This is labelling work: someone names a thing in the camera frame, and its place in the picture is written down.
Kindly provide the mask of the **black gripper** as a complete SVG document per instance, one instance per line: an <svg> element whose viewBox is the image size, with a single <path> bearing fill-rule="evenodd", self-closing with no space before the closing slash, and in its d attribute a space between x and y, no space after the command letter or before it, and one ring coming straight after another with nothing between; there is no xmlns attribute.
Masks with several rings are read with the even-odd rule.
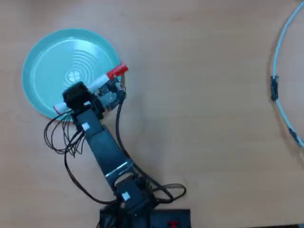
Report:
<svg viewBox="0 0 304 228"><path fill-rule="evenodd" d="M77 82L70 86L63 92L63 100L67 107L70 108L75 114L79 114L88 109L89 102L90 107L96 114L98 119L103 119L104 107L98 97L91 93L87 86L83 82Z"/></svg>

